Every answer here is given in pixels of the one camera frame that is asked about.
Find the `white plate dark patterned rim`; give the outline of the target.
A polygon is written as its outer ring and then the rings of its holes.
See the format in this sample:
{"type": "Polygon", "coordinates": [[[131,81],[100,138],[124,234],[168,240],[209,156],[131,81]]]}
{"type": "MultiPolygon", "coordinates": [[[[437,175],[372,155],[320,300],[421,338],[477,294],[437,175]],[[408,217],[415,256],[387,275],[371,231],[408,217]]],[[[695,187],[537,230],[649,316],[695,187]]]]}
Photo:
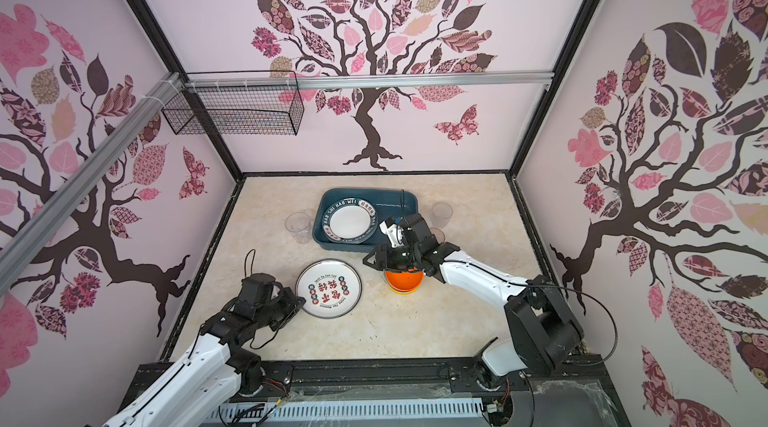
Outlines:
{"type": "Polygon", "coordinates": [[[376,230],[378,216],[373,204],[347,197],[331,204],[321,217],[322,232],[334,243],[361,244],[376,230]]]}

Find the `orange plastic bowl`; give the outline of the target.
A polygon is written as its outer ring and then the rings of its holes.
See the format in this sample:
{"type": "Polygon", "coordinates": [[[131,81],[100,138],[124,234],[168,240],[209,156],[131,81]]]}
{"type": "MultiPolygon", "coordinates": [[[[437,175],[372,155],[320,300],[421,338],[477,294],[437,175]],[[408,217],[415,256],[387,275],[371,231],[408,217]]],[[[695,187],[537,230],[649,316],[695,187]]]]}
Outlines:
{"type": "Polygon", "coordinates": [[[384,273],[386,282],[390,288],[398,290],[418,289],[423,282],[423,272],[390,272],[384,273]]]}

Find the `yellow plastic bowl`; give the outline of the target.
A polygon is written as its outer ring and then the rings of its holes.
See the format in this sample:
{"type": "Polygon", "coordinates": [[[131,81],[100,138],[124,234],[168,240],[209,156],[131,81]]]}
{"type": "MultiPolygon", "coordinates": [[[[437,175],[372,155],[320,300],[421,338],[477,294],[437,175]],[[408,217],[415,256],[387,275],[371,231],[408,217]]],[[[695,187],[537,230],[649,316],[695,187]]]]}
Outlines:
{"type": "Polygon", "coordinates": [[[412,293],[416,292],[418,289],[398,290],[398,289],[395,289],[395,288],[390,288],[390,290],[393,291],[394,293],[398,294],[398,295],[409,295],[409,294],[412,294],[412,293]]]}

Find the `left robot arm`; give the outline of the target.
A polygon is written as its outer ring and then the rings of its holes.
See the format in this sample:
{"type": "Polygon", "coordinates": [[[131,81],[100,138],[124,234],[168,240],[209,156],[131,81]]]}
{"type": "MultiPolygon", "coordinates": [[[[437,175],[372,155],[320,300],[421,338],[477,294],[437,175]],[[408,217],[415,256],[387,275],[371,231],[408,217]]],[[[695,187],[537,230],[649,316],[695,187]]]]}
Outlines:
{"type": "Polygon", "coordinates": [[[199,426],[217,407],[265,384],[261,357],[246,349],[258,330],[276,333],[303,308],[305,299],[276,278],[255,273],[237,296],[200,327],[183,354],[107,426],[199,426]]]}

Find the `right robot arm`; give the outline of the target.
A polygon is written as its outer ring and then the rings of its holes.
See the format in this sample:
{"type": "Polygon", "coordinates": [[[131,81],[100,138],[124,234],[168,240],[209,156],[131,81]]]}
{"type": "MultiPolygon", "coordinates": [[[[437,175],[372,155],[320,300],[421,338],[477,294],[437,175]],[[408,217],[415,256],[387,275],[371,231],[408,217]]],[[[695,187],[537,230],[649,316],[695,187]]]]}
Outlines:
{"type": "Polygon", "coordinates": [[[363,258],[385,273],[422,273],[461,288],[503,311],[509,331],[474,357],[472,376],[494,391],[509,374],[529,371],[550,375],[584,338],[584,331],[557,285],[539,275],[513,276],[473,258],[459,246],[440,242],[424,218],[412,214],[379,225],[386,240],[363,258]]]}

